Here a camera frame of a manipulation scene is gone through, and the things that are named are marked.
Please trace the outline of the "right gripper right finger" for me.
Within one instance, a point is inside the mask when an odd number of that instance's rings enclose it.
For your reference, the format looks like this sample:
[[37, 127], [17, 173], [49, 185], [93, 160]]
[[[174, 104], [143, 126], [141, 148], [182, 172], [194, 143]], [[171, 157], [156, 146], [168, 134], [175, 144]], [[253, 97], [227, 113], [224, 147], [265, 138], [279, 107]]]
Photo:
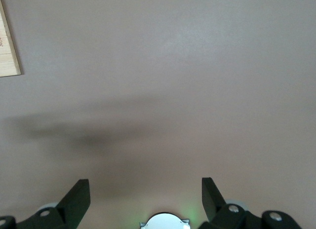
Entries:
[[268, 210], [258, 217], [235, 203], [227, 203], [212, 178], [201, 180], [202, 205], [207, 216], [200, 229], [299, 229], [288, 214]]

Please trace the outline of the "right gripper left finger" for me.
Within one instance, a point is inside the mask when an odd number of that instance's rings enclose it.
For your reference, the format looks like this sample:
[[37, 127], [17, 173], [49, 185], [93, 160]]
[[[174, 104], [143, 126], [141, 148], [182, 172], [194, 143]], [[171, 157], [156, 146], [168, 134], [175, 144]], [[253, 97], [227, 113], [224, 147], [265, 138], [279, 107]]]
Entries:
[[81, 179], [54, 207], [38, 210], [29, 218], [16, 222], [13, 216], [1, 216], [2, 229], [76, 229], [90, 206], [88, 179]]

